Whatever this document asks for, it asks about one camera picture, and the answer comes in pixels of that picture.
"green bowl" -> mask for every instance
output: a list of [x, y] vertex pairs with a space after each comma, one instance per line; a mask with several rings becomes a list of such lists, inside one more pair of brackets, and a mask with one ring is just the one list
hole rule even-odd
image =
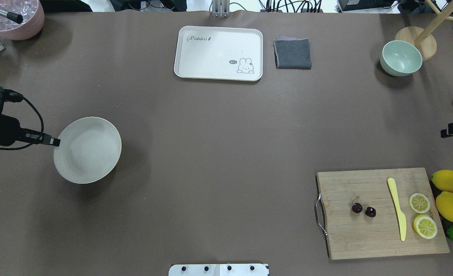
[[388, 74], [403, 77], [420, 69], [422, 55], [414, 45], [403, 40], [393, 40], [383, 47], [380, 63]]

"wooden pole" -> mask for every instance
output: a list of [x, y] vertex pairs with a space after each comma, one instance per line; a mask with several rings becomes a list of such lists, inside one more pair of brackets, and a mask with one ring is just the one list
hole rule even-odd
[[414, 45], [417, 47], [426, 39], [446, 18], [453, 12], [453, 0], [447, 7], [440, 12], [436, 18], [424, 29], [424, 31], [415, 39]]
[[[431, 0], [425, 0], [425, 1], [436, 14], [440, 14], [440, 10], [436, 7], [436, 5], [434, 5], [434, 3]], [[453, 21], [453, 16], [448, 16], [446, 19]]]

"rabbit cartoon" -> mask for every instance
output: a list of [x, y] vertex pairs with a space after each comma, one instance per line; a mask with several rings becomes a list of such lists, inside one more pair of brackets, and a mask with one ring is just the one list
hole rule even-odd
[[252, 59], [240, 58], [240, 64], [238, 65], [237, 73], [253, 74], [254, 66], [252, 65]]

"ice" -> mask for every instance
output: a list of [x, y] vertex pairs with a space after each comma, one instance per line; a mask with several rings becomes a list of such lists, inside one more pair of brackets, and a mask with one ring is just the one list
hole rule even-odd
[[[22, 24], [24, 24], [36, 13], [37, 0], [8, 0], [5, 3], [0, 3], [0, 8], [21, 14], [23, 17]], [[17, 26], [19, 24], [0, 16], [0, 30], [11, 30]]]

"table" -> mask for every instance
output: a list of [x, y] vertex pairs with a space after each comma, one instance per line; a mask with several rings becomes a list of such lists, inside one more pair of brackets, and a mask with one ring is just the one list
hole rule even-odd
[[[0, 85], [26, 96], [54, 136], [86, 116], [111, 121], [121, 159], [76, 185], [53, 149], [0, 151], [0, 275], [167, 275], [171, 264], [261, 262], [277, 275], [453, 275], [451, 253], [332, 261], [315, 222], [315, 174], [453, 169], [453, 22], [408, 77], [379, 65], [384, 44], [432, 15], [209, 12], [48, 14], [34, 39], [1, 40]], [[143, 26], [162, 26], [147, 31]], [[173, 73], [186, 25], [256, 28], [258, 82]], [[272, 40], [308, 37], [312, 69], [275, 68]], [[22, 103], [4, 113], [39, 122]]]

